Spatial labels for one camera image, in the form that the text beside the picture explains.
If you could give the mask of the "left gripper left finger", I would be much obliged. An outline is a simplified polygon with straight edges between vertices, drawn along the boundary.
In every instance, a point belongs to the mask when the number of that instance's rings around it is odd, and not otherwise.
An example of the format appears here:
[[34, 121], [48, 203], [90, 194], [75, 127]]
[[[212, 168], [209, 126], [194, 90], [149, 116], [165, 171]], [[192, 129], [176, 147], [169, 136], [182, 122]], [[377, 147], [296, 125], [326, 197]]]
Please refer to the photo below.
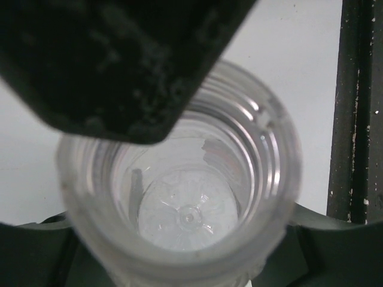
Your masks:
[[40, 223], [1, 224], [1, 286], [114, 286], [64, 213]]

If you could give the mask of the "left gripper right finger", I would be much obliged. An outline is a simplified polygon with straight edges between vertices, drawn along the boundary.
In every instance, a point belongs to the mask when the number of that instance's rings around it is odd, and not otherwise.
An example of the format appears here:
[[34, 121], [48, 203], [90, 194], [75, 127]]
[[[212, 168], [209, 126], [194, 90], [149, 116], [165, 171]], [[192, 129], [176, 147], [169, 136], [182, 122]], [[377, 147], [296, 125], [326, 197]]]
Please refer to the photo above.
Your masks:
[[296, 205], [253, 286], [382, 286], [382, 223], [360, 225]]

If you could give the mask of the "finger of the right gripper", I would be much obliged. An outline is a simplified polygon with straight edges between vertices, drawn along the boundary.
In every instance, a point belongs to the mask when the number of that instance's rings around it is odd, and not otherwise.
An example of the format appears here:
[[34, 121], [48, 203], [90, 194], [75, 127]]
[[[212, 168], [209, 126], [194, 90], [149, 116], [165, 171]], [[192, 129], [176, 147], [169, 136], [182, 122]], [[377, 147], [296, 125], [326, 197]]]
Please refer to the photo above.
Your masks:
[[254, 1], [2, 1], [1, 77], [49, 126], [169, 134]]

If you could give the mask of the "short clear bottle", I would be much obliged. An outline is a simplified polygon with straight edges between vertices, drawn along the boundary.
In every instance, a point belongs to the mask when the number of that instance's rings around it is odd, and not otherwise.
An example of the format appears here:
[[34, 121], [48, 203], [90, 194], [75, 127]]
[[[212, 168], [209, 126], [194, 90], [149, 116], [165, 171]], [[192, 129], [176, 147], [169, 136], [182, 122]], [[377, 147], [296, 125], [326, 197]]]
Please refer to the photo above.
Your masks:
[[285, 236], [302, 155], [277, 97], [221, 60], [164, 141], [65, 135], [57, 169], [75, 231], [117, 286], [244, 286]]

